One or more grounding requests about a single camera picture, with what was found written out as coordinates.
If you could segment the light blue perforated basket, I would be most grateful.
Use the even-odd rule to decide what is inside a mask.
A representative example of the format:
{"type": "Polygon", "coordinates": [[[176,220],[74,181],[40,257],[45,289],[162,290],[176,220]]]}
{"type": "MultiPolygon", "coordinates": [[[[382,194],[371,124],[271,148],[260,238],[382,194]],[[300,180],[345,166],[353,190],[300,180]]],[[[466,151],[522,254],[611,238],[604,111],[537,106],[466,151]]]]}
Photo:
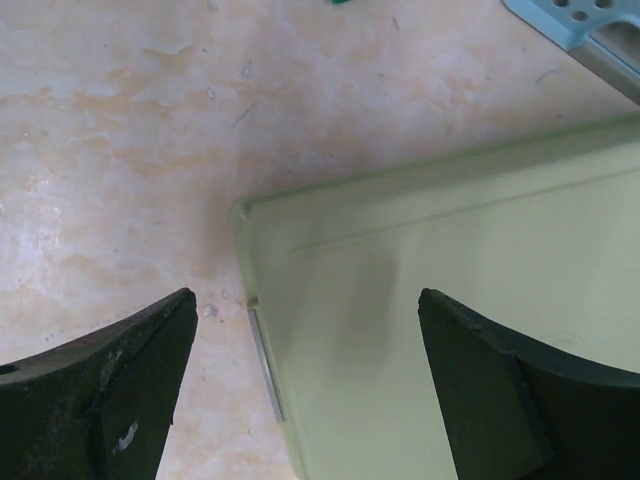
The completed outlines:
{"type": "Polygon", "coordinates": [[[631,101],[639,102],[638,0],[511,0],[503,5],[631,101]]]}

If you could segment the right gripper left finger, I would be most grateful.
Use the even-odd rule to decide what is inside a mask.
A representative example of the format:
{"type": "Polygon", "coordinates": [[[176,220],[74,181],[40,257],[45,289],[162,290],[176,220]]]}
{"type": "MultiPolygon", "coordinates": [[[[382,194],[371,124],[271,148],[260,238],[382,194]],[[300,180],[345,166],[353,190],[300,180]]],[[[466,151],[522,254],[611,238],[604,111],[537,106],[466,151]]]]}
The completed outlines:
{"type": "Polygon", "coordinates": [[[2,365],[2,478],[155,478],[196,329],[196,296],[182,288],[2,365]]]}

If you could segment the light green shallow tray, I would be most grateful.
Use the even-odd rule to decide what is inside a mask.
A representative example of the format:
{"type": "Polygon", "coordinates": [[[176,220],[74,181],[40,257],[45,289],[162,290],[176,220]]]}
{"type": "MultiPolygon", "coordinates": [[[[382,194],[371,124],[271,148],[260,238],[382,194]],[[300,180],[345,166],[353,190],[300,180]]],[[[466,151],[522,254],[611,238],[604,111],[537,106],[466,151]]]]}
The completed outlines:
{"type": "Polygon", "coordinates": [[[639,368],[637,115],[255,197],[232,228],[300,479],[455,477],[424,289],[639,368]]]}

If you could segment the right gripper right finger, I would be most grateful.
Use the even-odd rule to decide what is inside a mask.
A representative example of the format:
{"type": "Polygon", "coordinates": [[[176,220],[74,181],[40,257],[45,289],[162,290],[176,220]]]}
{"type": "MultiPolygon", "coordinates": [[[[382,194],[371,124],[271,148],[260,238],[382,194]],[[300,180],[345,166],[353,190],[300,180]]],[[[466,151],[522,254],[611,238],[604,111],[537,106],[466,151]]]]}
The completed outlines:
{"type": "Polygon", "coordinates": [[[460,479],[636,479],[639,376],[500,325],[444,293],[419,299],[460,479]]]}

